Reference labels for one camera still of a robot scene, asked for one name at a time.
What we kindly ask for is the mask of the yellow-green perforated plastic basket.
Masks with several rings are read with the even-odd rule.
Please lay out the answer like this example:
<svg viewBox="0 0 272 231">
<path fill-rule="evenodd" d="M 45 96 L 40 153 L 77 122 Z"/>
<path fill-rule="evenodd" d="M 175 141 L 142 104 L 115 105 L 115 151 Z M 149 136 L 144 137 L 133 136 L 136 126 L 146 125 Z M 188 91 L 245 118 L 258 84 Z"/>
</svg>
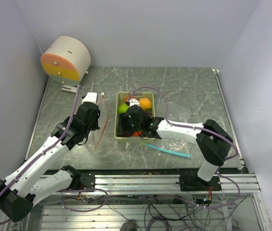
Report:
<svg viewBox="0 0 272 231">
<path fill-rule="evenodd" d="M 142 142 L 153 142 L 154 138 L 150 138 L 147 141 L 142 140 L 139 137 L 124 137 L 124 136 L 119 136 L 119 130 L 120 130 L 120 126 L 119 126 L 119 108 L 122 104 L 125 103 L 125 99 L 128 98 L 130 96 L 130 92 L 125 92 L 125 91 L 120 91 L 117 93 L 117 97 L 116 97 L 116 111 L 115 111 L 115 129 L 114 129 L 114 137 L 117 140 L 118 143 L 120 142 L 128 142 L 128 143 L 142 143 Z M 154 105 L 154 95 L 152 92 L 138 92 L 138 93 L 134 93 L 133 97 L 135 97 L 137 100 L 141 99 L 141 98 L 148 98 L 151 103 L 152 103 L 152 108 L 149 109 L 149 112 L 151 113 L 152 116 L 155 116 L 155 105 Z"/>
</svg>

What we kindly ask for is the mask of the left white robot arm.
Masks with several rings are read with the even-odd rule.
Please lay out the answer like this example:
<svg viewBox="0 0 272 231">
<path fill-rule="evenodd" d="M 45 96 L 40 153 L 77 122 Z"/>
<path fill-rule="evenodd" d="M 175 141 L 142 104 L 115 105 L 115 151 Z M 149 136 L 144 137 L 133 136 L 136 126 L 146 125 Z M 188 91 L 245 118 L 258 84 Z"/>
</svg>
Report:
<svg viewBox="0 0 272 231">
<path fill-rule="evenodd" d="M 60 157 L 99 129 L 100 109 L 96 103 L 83 102 L 72 115 L 56 125 L 40 149 L 5 179 L 0 179 L 0 210 L 17 223 L 32 208 L 53 192 L 80 186 L 80 174 L 72 167 L 59 170 L 44 180 L 39 178 Z"/>
</svg>

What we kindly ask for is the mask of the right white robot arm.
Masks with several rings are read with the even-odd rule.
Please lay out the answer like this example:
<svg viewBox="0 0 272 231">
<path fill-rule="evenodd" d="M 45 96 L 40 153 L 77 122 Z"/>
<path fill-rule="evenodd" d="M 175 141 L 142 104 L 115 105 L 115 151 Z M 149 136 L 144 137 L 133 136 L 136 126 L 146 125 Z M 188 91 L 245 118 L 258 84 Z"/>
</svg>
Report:
<svg viewBox="0 0 272 231">
<path fill-rule="evenodd" d="M 136 133 L 142 139 L 176 139 L 196 144 L 204 160 L 195 176 L 180 178 L 178 184 L 185 191 L 209 190 L 217 184 L 214 174 L 224 165 L 233 142 L 214 120 L 198 124 L 175 122 L 153 117 L 137 105 L 118 115 L 117 133 L 119 137 Z"/>
</svg>

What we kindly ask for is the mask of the red-zipper clear bag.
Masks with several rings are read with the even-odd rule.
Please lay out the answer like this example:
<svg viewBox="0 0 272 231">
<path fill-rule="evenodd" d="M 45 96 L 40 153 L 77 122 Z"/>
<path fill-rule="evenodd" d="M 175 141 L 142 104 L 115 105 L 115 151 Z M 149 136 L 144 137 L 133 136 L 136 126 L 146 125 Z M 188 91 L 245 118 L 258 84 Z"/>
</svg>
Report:
<svg viewBox="0 0 272 231">
<path fill-rule="evenodd" d="M 101 143 L 102 137 L 105 133 L 106 126 L 109 121 L 109 107 L 105 99 L 104 92 L 100 94 L 98 100 L 98 107 L 100 109 L 100 117 L 98 119 L 99 129 L 91 131 L 92 141 L 95 149 L 97 149 L 99 144 Z"/>
</svg>

